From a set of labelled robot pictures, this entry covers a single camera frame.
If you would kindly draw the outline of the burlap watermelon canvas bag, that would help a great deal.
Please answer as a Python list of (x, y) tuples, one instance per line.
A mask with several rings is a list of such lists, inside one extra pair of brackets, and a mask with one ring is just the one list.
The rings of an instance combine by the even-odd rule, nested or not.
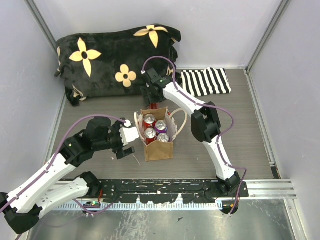
[[(178, 126), (174, 115), (178, 112), (184, 114), (184, 120), (181, 126)], [(147, 140), (145, 131), (147, 129), (146, 116), (152, 115), (156, 121), (164, 121), (167, 124), (166, 134), (168, 135), (168, 142), (164, 142), (153, 138), (152, 142)], [(138, 129), (139, 138), (144, 147), (144, 156), (147, 162), (172, 159), (174, 156), (174, 140), (184, 129), (188, 115), (185, 110), (178, 108), (169, 112), (168, 108), (147, 109), (135, 112), (133, 115), (135, 126)]]

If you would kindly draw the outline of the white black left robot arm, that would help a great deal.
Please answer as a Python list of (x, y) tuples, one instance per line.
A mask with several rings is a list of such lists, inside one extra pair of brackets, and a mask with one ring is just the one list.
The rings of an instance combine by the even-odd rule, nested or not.
[(60, 179), (90, 160), (95, 152), (112, 150), (118, 159), (135, 152), (125, 149), (138, 139), (139, 131), (125, 118), (90, 115), (85, 129), (73, 136), (65, 134), (51, 159), (15, 190), (0, 194), (0, 211), (10, 228), (18, 235), (32, 229), (41, 218), (61, 204), (87, 196), (97, 197), (101, 182), (90, 171), (71, 183), (51, 191)]

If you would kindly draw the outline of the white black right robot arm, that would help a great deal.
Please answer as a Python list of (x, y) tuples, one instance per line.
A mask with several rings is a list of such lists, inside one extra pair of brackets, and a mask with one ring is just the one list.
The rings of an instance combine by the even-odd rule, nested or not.
[(169, 100), (191, 118), (193, 137), (202, 143), (213, 162), (220, 193), (231, 197), (239, 187), (241, 178), (231, 164), (222, 143), (221, 122), (214, 103), (205, 103), (183, 90), (170, 76), (162, 77), (153, 68), (141, 72), (144, 86), (142, 96), (147, 103)]

